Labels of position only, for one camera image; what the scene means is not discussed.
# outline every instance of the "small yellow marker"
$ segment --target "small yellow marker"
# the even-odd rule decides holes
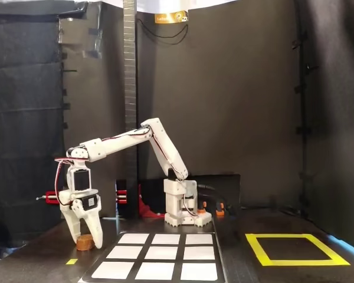
[[[69,261],[67,261],[66,265],[72,265],[77,262],[77,258],[71,258]]]

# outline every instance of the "red wire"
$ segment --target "red wire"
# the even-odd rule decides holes
[[[71,202],[68,203],[62,203],[59,199],[59,192],[58,192],[58,179],[59,179],[59,173],[61,169],[61,165],[63,164],[63,161],[59,161],[58,168],[57,168],[57,174],[55,176],[55,195],[57,197],[58,202],[63,205],[63,206],[68,206],[70,205]]]

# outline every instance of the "sticker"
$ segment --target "sticker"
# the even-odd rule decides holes
[[[77,258],[71,258],[69,261],[67,261],[66,265],[72,265],[77,262]]]
[[[94,198],[90,198],[90,199],[88,200],[88,205],[89,205],[89,206],[93,206],[93,205],[94,205]]]
[[[157,24],[174,24],[176,22],[189,21],[189,15],[186,11],[179,11],[167,14],[155,14],[155,23]]]

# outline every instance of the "white square tile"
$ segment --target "white square tile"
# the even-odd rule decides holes
[[[211,234],[187,234],[185,243],[187,245],[199,245],[199,244],[212,245],[212,235]]]
[[[152,245],[178,245],[179,234],[156,234]]]
[[[142,246],[115,246],[106,258],[136,259]]]
[[[215,259],[212,246],[186,246],[183,259]]]
[[[150,246],[145,259],[176,259],[177,246]]]
[[[144,262],[139,268],[137,280],[172,280],[174,263]]]
[[[216,264],[182,264],[181,280],[215,281],[217,279]]]
[[[118,243],[145,243],[149,234],[140,233],[126,233],[124,234]]]
[[[92,278],[126,279],[133,265],[133,262],[103,262],[93,272]]]

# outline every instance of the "black curtain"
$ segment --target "black curtain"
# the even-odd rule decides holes
[[[73,7],[61,2],[0,4],[0,243],[9,246],[60,221],[58,205],[35,198],[54,189],[64,153],[56,13]]]

